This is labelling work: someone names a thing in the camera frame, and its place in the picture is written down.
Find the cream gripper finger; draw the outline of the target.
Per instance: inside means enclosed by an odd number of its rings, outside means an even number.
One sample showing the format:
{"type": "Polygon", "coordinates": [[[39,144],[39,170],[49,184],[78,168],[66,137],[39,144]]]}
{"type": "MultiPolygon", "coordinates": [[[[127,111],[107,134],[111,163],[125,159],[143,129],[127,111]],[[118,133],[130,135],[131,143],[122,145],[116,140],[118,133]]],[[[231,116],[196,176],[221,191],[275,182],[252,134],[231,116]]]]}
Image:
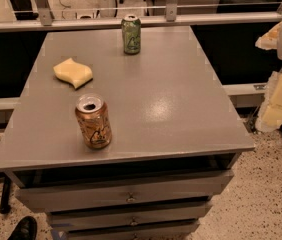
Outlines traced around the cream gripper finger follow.
{"type": "Polygon", "coordinates": [[[282,125],[282,73],[273,72],[268,80],[264,101],[258,112],[255,127],[271,132],[282,125]]]}
{"type": "Polygon", "coordinates": [[[273,26],[267,33],[257,39],[255,46],[263,50],[276,49],[281,26],[281,22],[273,26]]]}

